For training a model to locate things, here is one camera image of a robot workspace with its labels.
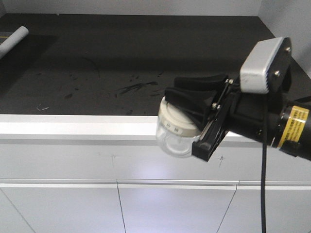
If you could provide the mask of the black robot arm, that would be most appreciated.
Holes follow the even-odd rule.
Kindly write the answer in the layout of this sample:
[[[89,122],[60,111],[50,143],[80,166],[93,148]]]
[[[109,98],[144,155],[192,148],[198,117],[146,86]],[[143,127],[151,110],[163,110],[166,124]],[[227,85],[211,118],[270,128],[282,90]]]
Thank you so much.
[[[244,93],[239,79],[225,74],[204,78],[177,77],[165,89],[165,100],[184,113],[201,137],[191,143],[191,154],[208,161],[227,132],[294,157],[311,158],[311,107],[290,101],[287,78],[278,91]]]

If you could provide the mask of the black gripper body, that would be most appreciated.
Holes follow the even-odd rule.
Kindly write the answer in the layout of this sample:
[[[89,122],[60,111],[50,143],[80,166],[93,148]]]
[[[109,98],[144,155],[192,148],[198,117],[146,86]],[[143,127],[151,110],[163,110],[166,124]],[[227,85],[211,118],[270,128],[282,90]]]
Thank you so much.
[[[277,133],[281,111],[287,98],[287,86],[267,95],[243,93],[240,84],[230,85],[223,105],[203,133],[203,138],[192,144],[193,156],[208,161],[228,131],[262,143],[267,133],[267,145],[272,145]]]

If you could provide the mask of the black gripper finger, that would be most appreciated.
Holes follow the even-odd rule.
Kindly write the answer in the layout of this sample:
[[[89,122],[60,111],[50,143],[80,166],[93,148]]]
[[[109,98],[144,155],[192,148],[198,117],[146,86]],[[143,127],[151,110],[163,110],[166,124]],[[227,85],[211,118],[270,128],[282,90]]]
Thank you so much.
[[[219,74],[210,77],[176,77],[174,87],[190,91],[211,91],[219,90],[227,80],[226,74]]]
[[[165,89],[165,100],[181,110],[202,131],[207,125],[217,91],[193,91],[176,87]]]

